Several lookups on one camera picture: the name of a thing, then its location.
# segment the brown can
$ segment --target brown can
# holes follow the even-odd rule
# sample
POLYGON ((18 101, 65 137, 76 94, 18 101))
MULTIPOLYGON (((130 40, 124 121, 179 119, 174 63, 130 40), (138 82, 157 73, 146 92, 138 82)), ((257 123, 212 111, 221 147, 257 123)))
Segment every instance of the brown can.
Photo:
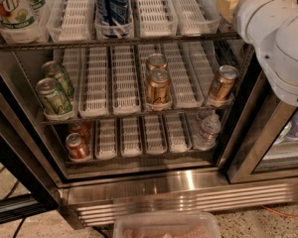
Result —
POLYGON ((170 75, 167 70, 154 69, 147 78, 147 102, 162 105, 168 102, 170 75))
POLYGON ((221 66, 209 89, 209 98, 215 101, 228 100, 238 79, 238 70, 230 65, 221 66))
POLYGON ((71 133, 66 139, 67 149, 70 151, 69 158, 72 161, 84 161, 89 157, 89 148, 80 133, 71 133))
POLYGON ((87 143, 90 141, 90 128, 87 122, 77 121, 69 123, 70 133, 80 133, 87 143))
POLYGON ((167 59, 160 53, 152 54, 146 61, 146 67, 149 71, 153 69, 168 69, 167 59))

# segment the orange cable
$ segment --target orange cable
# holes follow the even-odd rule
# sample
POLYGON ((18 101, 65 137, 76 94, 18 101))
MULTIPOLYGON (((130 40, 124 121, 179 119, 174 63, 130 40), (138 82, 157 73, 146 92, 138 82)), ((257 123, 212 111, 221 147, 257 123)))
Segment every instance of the orange cable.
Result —
POLYGON ((262 208, 276 214, 276 215, 279 215, 279 216, 283 216, 283 217, 286 217, 286 218, 293 218, 293 219, 298 219, 298 215, 290 215, 290 214, 287 214, 287 213, 283 213, 283 212, 280 212, 280 211, 277 211, 277 210, 273 210, 267 206, 264 206, 264 205, 261 205, 262 208))

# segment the green can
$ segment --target green can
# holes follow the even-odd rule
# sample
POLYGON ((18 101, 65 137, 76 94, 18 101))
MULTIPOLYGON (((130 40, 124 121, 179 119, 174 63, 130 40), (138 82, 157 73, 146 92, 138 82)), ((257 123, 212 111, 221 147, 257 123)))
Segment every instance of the green can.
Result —
POLYGON ((42 73, 44 77, 56 79, 62 86, 64 92, 70 100, 74 99, 74 87, 69 74, 64 66, 59 62, 51 60, 43 64, 42 73))
POLYGON ((36 85, 36 91, 42 105, 49 115, 63 115, 71 112, 73 107, 62 86, 53 78, 44 78, 36 85))

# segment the floor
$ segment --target floor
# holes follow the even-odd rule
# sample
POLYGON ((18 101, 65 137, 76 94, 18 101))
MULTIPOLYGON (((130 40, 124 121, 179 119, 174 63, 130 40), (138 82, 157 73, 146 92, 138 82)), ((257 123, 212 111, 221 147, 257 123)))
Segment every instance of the floor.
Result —
MULTIPOLYGON (((0 199, 27 193, 27 190, 2 168, 0 164, 0 199)), ((288 215, 298 216, 298 202, 269 207, 288 215)), ((218 222, 223 238, 298 238, 298 218, 279 216, 262 207, 212 212, 212 214, 218 222)), ((21 220, 17 220, 0 225, 0 238, 14 237, 20 223, 21 220)), ((107 226, 102 231, 108 237, 112 237, 112 228, 107 226)), ((26 218, 16 237, 101 238, 104 236, 92 228, 72 230, 56 211, 50 211, 26 218)))

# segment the white robotic arm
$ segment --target white robotic arm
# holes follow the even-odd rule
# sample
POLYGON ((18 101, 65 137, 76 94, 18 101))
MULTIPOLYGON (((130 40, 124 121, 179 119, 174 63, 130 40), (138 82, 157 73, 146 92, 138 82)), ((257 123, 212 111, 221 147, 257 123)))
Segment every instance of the white robotic arm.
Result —
POLYGON ((297 0, 239 0, 233 23, 244 41, 254 45, 276 95, 298 106, 297 0))

